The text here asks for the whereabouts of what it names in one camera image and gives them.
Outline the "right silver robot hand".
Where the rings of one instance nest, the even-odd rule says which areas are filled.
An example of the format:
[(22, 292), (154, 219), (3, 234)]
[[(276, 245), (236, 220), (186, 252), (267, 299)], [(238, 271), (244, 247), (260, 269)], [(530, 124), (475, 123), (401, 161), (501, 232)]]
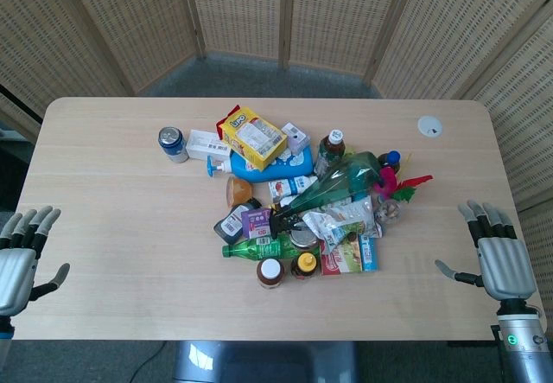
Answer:
[(447, 278), (482, 287), (497, 301), (526, 300), (537, 290), (529, 253), (514, 224), (503, 210), (469, 200), (458, 206), (474, 242), (480, 273), (455, 271), (437, 259), (435, 266)]

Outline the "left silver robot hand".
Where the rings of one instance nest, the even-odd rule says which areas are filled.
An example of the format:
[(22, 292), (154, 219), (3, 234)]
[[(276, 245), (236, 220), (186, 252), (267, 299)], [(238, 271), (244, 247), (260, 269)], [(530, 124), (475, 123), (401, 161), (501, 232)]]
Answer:
[(39, 260), (61, 210), (50, 206), (27, 213), (15, 213), (1, 230), (1, 317), (21, 313), (28, 303), (58, 290), (70, 272), (60, 266), (53, 279), (35, 284)]

